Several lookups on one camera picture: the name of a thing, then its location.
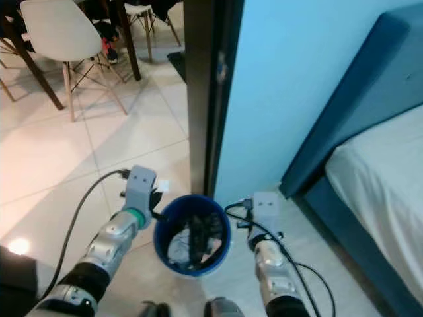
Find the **black rubbish piece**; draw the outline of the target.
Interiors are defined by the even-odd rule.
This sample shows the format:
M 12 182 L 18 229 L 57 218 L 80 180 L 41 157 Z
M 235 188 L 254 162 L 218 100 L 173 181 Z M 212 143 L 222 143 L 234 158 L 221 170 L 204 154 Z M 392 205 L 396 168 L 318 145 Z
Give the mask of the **black rubbish piece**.
M 198 268 L 214 262 L 223 247 L 225 226 L 215 214 L 191 215 L 188 229 L 188 265 Z

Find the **white crumpled plastic wrapper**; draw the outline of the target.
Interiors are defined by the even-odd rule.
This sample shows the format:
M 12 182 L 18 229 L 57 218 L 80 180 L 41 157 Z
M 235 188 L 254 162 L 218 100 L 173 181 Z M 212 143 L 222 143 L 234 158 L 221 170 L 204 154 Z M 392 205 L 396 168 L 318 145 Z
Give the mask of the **white crumpled plastic wrapper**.
M 167 245 L 167 260 L 171 265 L 189 266 L 190 238 L 188 236 L 174 236 Z

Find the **blue round rubbish bin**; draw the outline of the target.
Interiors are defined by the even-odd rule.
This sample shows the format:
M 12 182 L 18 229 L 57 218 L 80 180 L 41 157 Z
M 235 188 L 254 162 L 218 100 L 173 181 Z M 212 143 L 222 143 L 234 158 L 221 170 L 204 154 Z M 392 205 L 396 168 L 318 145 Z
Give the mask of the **blue round rubbish bin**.
M 157 221 L 156 227 L 154 227 L 153 243 L 159 259 L 167 268 L 185 277 L 202 277 L 211 273 L 223 263 L 224 257 L 230 250 L 232 230 L 229 217 L 217 202 L 200 194 L 188 194 L 173 200 L 163 209 L 161 214 L 165 215 L 166 220 Z M 191 215 L 205 214 L 217 215 L 225 226 L 223 245 L 217 259 L 214 262 L 208 262 L 207 266 L 198 268 L 170 264 L 167 260 L 167 245 L 169 245 L 170 240 L 174 236 L 188 236 L 186 221 Z

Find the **robot right leg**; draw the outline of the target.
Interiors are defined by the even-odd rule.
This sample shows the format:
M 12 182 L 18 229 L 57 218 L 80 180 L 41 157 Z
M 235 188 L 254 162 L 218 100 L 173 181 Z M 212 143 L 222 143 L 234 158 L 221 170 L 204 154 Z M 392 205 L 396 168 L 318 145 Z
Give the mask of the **robot right leg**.
M 232 300 L 217 297 L 205 303 L 203 317 L 245 317 L 245 315 Z

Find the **robot leg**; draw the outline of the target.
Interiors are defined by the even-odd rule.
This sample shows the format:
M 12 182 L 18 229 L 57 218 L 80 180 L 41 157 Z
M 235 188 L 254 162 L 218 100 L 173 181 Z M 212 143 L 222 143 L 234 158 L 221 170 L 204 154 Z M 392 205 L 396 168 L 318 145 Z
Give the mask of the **robot leg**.
M 205 303 L 203 317 L 245 317 L 245 315 L 232 300 L 217 297 Z
M 165 302 L 144 301 L 138 317 L 171 317 L 171 308 Z

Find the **robot left leg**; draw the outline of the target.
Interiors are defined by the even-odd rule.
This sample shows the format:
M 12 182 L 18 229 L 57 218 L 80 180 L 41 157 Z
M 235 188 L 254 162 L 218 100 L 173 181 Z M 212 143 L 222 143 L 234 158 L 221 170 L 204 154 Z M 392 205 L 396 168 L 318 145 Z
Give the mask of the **robot left leg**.
M 165 302 L 144 301 L 138 317 L 171 317 L 171 308 Z

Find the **white bed mattress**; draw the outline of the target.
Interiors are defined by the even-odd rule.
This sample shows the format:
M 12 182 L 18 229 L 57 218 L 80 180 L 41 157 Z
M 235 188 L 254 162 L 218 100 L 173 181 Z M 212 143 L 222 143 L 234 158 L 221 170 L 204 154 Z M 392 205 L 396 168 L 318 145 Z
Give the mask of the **white bed mattress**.
M 343 142 L 325 166 L 418 304 L 423 304 L 423 105 Z

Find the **dark floor mat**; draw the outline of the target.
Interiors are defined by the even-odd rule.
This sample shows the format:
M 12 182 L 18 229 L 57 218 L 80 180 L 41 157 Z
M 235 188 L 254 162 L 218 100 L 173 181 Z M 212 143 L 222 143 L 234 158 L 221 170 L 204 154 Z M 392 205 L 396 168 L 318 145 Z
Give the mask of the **dark floor mat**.
M 167 60 L 172 64 L 179 78 L 182 79 L 182 82 L 186 83 L 186 60 L 184 51 L 169 52 L 169 54 L 167 54 Z

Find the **silver door latch plate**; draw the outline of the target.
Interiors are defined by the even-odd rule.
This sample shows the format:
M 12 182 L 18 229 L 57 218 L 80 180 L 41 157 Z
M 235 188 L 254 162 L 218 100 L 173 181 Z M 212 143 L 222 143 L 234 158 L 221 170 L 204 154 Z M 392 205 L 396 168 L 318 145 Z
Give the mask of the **silver door latch plate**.
M 227 64 L 226 61 L 218 61 L 217 67 L 215 67 L 215 81 L 221 85 L 224 81 L 226 81 L 228 75 L 229 64 Z

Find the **black box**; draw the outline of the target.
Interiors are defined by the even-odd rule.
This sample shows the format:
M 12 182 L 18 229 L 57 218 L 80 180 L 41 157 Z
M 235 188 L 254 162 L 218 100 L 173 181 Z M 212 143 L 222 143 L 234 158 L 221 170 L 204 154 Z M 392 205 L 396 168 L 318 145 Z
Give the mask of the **black box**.
M 37 305 L 36 260 L 2 246 L 0 253 L 0 317 L 25 317 Z

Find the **black pink shoe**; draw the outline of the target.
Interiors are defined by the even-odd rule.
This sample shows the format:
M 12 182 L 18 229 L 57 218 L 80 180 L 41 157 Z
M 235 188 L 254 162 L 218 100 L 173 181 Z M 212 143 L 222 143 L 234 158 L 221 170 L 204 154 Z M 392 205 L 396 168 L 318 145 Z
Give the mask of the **black pink shoe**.
M 118 63 L 119 57 L 116 43 L 119 39 L 119 33 L 117 28 L 105 21 L 96 22 L 94 27 L 98 30 L 100 37 L 102 37 L 102 53 L 105 55 L 106 60 L 112 65 Z

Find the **dark wooden dining table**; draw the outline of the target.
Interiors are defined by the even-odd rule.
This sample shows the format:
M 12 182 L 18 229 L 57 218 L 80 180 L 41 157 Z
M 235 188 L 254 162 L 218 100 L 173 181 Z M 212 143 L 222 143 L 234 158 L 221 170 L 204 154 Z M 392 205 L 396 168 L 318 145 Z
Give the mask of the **dark wooden dining table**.
M 54 103 L 55 108 L 58 110 L 64 110 L 65 105 L 60 102 L 54 90 L 52 90 L 51 85 L 48 84 L 44 73 L 30 56 L 30 52 L 25 47 L 22 36 L 15 30 L 15 28 L 13 28 L 13 24 L 9 22 L 9 19 L 6 18 L 6 16 L 12 15 L 12 11 L 19 9 L 19 3 L 21 1 L 22 0 L 0 0 L 0 24 L 2 27 L 2 38 L 5 36 L 11 40 L 16 54 L 25 62 L 27 69 L 30 70 L 33 77 L 40 85 L 40 88 L 42 88 L 42 90 L 44 90 L 46 93 L 46 96 L 48 96 L 52 103 Z M 127 13 L 125 12 L 124 0 L 98 0 L 98 2 L 100 3 L 100 6 L 106 10 L 106 13 L 109 13 L 108 8 L 110 3 L 114 3 L 114 14 L 109 15 L 109 17 L 112 19 L 117 19 L 119 29 L 123 31 L 120 38 L 124 41 L 124 46 L 127 49 L 127 53 L 129 54 L 129 62 L 133 77 L 136 81 L 140 81 L 141 75 L 138 58 L 135 51 L 135 42 L 131 33 L 129 19 L 127 18 Z

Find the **dark brown door frame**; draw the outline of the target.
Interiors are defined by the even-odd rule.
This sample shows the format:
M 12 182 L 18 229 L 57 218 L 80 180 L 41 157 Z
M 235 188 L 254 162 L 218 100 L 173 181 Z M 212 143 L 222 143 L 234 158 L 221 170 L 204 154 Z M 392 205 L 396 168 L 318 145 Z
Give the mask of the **dark brown door frame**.
M 190 190 L 212 198 L 245 0 L 184 0 Z M 223 84 L 218 61 L 229 64 Z

